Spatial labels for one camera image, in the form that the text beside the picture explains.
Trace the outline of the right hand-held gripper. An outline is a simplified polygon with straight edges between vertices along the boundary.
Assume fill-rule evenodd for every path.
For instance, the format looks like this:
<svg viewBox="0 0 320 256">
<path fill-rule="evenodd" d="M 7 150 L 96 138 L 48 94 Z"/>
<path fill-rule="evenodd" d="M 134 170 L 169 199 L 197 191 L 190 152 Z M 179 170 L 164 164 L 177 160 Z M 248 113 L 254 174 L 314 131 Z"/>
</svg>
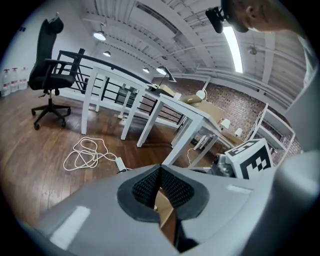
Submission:
<svg viewBox="0 0 320 256">
<path fill-rule="evenodd" d="M 266 139 L 251 139 L 224 154 L 217 154 L 212 173 L 222 177 L 255 180 L 273 166 Z"/>
</svg>

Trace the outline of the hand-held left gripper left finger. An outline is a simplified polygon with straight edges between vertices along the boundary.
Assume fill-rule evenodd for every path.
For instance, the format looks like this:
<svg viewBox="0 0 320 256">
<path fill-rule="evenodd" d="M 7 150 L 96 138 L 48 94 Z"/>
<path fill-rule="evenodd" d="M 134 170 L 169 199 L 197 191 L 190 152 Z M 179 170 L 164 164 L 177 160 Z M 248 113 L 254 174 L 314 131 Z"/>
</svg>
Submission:
<svg viewBox="0 0 320 256">
<path fill-rule="evenodd" d="M 119 186 L 148 167 L 92 181 L 43 214 L 35 229 L 75 256 L 177 256 L 158 222 L 129 216 L 118 203 Z"/>
</svg>

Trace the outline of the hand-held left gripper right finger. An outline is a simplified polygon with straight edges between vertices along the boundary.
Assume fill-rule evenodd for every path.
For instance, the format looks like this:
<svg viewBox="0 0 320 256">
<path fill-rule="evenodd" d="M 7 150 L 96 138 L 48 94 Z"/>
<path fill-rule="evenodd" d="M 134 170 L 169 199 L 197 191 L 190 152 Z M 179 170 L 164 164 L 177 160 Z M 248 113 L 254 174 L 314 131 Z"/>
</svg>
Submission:
<svg viewBox="0 0 320 256">
<path fill-rule="evenodd" d="M 240 253 L 266 206 L 275 169 L 256 180 L 204 174 L 173 165 L 161 173 L 187 201 L 176 207 L 177 245 L 159 241 L 161 253 Z"/>
</svg>

